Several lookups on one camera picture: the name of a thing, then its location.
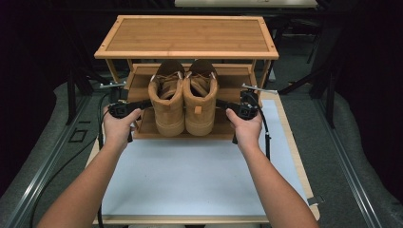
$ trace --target dark background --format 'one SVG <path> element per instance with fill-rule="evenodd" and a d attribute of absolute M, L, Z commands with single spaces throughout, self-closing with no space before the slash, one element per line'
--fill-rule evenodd
<path fill-rule="evenodd" d="M 335 32 L 333 39 L 319 43 L 314 68 L 327 61 L 337 37 L 347 33 L 348 39 L 338 46 L 341 55 L 336 56 L 345 63 L 336 91 L 351 106 L 370 164 L 385 187 L 403 201 L 403 11 L 397 3 L 367 0 L 352 5 L 349 0 L 334 0 L 330 11 L 355 11 L 344 19 L 325 18 L 329 20 L 330 37 L 332 30 Z M 175 9 L 173 1 L 157 0 L 4 0 L 0 10 L 2 195 L 48 123 L 56 100 L 53 89 L 65 83 L 77 68 L 107 70 L 105 61 L 95 60 L 93 53 L 118 14 L 245 12 Z M 262 11 L 250 10 L 257 14 Z M 285 15 L 295 16 L 287 11 Z M 340 25 L 349 29 L 340 29 Z"/>

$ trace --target boot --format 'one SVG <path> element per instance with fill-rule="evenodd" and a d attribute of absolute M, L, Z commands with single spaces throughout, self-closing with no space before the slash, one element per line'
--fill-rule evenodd
<path fill-rule="evenodd" d="M 185 126 L 192 135 L 205 136 L 213 129 L 219 90 L 216 77 L 210 62 L 197 60 L 183 79 Z"/>
<path fill-rule="evenodd" d="M 172 137 L 184 131 L 182 76 L 184 69 L 176 60 L 165 60 L 148 85 L 160 134 Z"/>

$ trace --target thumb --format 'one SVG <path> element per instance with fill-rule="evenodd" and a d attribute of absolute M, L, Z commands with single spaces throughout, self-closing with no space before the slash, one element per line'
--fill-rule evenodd
<path fill-rule="evenodd" d="M 134 111 L 130 112 L 130 114 L 128 114 L 126 117 L 124 117 L 124 120 L 128 124 L 132 124 L 139 118 L 141 113 L 142 113 L 141 109 L 136 108 Z"/>
<path fill-rule="evenodd" d="M 229 121 L 234 124 L 237 125 L 238 121 L 240 120 L 240 118 L 238 117 L 238 115 L 231 109 L 231 108 L 227 108 L 225 110 L 225 113 L 229 119 Z"/>

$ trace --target forearm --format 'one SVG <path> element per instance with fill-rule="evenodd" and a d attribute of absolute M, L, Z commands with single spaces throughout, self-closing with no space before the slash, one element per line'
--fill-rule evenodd
<path fill-rule="evenodd" d="M 311 210 L 258 147 L 242 151 L 273 227 L 317 227 Z"/>
<path fill-rule="evenodd" d="M 38 227 L 90 227 L 121 152 L 104 147 L 50 206 Z"/>

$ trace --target human arm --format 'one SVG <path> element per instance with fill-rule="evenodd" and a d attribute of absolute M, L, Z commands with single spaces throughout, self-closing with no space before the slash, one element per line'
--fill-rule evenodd
<path fill-rule="evenodd" d="M 259 148 L 261 116 L 245 121 L 226 110 L 238 147 L 246 160 L 258 195 L 273 227 L 318 227 L 314 215 L 297 191 L 282 177 Z"/>
<path fill-rule="evenodd" d="M 87 168 L 53 202 L 39 221 L 38 227 L 91 227 L 116 164 L 127 147 L 131 124 L 140 116 L 140 109 L 123 119 L 105 114 L 106 142 Z"/>

